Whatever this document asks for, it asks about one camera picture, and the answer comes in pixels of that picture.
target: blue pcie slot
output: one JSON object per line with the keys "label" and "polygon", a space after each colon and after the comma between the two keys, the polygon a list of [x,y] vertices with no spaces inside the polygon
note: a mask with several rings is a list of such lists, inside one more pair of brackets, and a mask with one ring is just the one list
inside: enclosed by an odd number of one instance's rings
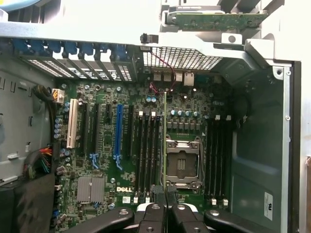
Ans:
{"label": "blue pcie slot", "polygon": [[116,120],[116,134],[115,134],[115,147],[113,151],[113,159],[116,160],[117,167],[122,170],[120,165],[121,159],[121,138],[122,138],[122,121],[123,121],[123,105],[117,106],[117,120]]}

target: sticker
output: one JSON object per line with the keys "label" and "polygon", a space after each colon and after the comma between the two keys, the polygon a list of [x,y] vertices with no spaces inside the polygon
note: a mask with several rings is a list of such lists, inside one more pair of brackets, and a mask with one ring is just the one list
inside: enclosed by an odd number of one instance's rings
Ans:
{"label": "sticker", "polygon": [[269,193],[264,193],[264,215],[272,221],[273,219],[273,196]]}
{"label": "sticker", "polygon": [[131,197],[122,197],[123,204],[131,204]]}

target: green circuit board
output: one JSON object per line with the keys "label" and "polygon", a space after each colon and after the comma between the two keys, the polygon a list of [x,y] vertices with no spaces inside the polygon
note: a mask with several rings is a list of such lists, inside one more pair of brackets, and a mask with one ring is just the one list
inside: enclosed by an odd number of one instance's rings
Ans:
{"label": "green circuit board", "polygon": [[258,28],[268,14],[176,14],[175,25],[184,31],[228,31]]}
{"label": "green circuit board", "polygon": [[[171,84],[156,85],[162,92]],[[148,82],[65,81],[59,83],[59,88],[65,91],[65,103],[77,99],[79,107],[72,149],[66,148],[69,120],[66,104],[60,106],[57,113],[63,124],[59,138],[62,152],[66,151],[66,155],[61,154],[59,212],[60,216],[67,216],[58,224],[58,232],[115,207],[126,206],[135,211],[140,203],[152,201],[149,200],[150,188],[162,181],[164,111],[168,116],[167,135],[172,140],[200,138],[204,161],[201,169],[206,170],[208,120],[217,115],[226,118],[231,95],[229,85],[219,78],[206,77],[195,86],[177,83],[172,92],[168,91],[165,110],[163,94],[155,94]],[[121,157],[117,165],[114,155],[120,105]],[[86,183],[90,181],[93,186],[96,183],[100,191],[89,190],[91,194],[87,197],[83,192],[89,188]],[[204,185],[195,191],[180,189],[178,201],[193,204],[203,212],[210,206],[204,191]]]}

